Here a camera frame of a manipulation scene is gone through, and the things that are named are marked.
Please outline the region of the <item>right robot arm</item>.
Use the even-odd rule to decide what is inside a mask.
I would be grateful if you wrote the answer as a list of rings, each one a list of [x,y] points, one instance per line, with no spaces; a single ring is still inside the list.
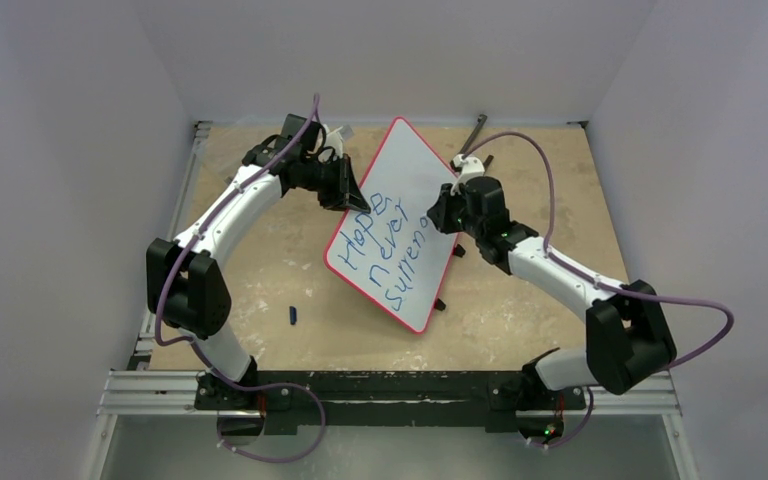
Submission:
[[[511,219],[497,179],[442,185],[428,216],[436,230],[467,234],[487,263],[539,288],[583,321],[583,347],[551,350],[524,365],[521,392],[529,404],[544,407],[569,387],[599,386],[621,395],[676,359],[654,289],[642,280],[598,286],[595,273],[552,255],[544,237]]]

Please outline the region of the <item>red-framed whiteboard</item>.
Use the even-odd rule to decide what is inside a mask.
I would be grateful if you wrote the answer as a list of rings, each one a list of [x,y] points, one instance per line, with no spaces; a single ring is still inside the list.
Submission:
[[[360,182],[369,212],[345,214],[323,255],[330,271],[417,334],[427,328],[457,242],[426,213],[455,178],[416,129],[395,118]]]

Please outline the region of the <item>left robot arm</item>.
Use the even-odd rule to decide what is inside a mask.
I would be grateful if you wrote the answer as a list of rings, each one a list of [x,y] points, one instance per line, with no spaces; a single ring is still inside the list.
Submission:
[[[254,223],[292,189],[315,193],[330,211],[368,213],[344,144],[348,126],[330,128],[316,115],[288,115],[279,133],[251,147],[224,192],[171,240],[157,238],[146,251],[147,308],[159,346],[188,343],[232,408],[258,395],[257,366],[228,325],[232,299],[222,268]]]

